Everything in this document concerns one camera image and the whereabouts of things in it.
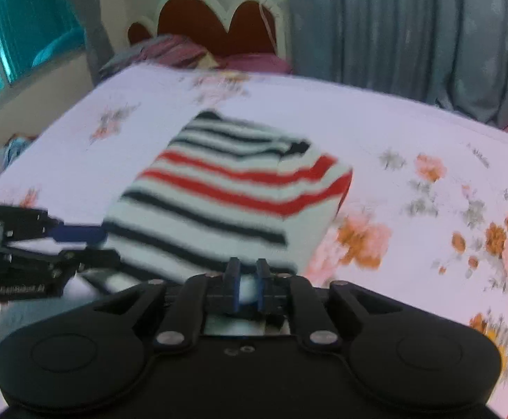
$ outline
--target striped sweater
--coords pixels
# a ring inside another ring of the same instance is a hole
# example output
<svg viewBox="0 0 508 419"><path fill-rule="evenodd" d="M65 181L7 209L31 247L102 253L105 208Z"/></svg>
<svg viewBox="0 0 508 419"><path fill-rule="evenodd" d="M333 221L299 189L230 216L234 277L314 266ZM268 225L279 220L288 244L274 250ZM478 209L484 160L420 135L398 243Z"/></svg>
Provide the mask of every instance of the striped sweater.
<svg viewBox="0 0 508 419"><path fill-rule="evenodd" d="M107 292L161 278L182 283L258 258L301 273L347 194L351 170L307 140L204 111L108 211L105 247L123 264L90 270Z"/></svg>

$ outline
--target headboard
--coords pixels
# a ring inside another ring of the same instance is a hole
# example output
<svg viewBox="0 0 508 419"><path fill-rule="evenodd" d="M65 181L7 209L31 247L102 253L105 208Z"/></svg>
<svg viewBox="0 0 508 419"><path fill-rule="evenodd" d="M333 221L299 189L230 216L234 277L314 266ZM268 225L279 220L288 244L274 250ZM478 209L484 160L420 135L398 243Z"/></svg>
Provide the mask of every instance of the headboard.
<svg viewBox="0 0 508 419"><path fill-rule="evenodd" d="M217 56L275 53L286 59L283 14L270 0L241 0L230 11L217 0L162 0L156 13L156 23L141 17L130 25L130 45L171 33Z"/></svg>

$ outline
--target curtain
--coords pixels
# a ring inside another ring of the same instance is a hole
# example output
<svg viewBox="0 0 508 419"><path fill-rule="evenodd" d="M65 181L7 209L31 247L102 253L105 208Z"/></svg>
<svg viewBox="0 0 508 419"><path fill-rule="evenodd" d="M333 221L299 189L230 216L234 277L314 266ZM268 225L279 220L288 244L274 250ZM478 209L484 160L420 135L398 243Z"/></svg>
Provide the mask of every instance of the curtain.
<svg viewBox="0 0 508 419"><path fill-rule="evenodd" d="M508 125L508 0L290 0L297 74Z"/></svg>
<svg viewBox="0 0 508 419"><path fill-rule="evenodd" d="M101 21L100 0L70 0L77 19L85 31L85 47L91 79L99 83L99 70L114 55L111 42Z"/></svg>
<svg viewBox="0 0 508 419"><path fill-rule="evenodd" d="M20 78L42 49L77 27L65 0L0 0L0 50L9 79Z"/></svg>

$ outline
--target bed sheet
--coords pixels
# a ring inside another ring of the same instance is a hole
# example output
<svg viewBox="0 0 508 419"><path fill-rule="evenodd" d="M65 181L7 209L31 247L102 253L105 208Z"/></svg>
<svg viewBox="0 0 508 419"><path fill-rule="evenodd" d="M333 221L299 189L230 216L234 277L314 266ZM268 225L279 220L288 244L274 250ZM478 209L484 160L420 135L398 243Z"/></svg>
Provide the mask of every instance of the bed sheet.
<svg viewBox="0 0 508 419"><path fill-rule="evenodd" d="M306 136L353 166L347 200L305 275L315 285L349 280L485 333L503 360L490 406L508 416L506 133L331 83L137 65L50 127L0 177L0 202L100 223L206 108ZM59 248L50 241L26 247Z"/></svg>

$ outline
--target white cord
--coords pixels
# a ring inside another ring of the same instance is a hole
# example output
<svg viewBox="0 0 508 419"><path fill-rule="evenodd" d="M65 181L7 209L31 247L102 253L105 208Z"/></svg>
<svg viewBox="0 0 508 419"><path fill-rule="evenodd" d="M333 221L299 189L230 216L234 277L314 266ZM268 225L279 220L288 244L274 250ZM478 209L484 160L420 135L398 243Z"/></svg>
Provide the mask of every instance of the white cord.
<svg viewBox="0 0 508 419"><path fill-rule="evenodd" d="M258 8L260 9L260 17L262 18L263 24L266 27L267 36L269 37L271 45L274 48L275 55L277 55L277 42L274 39L274 35L271 34L270 23L267 21L266 14L263 13L263 6L260 2L258 2Z"/></svg>

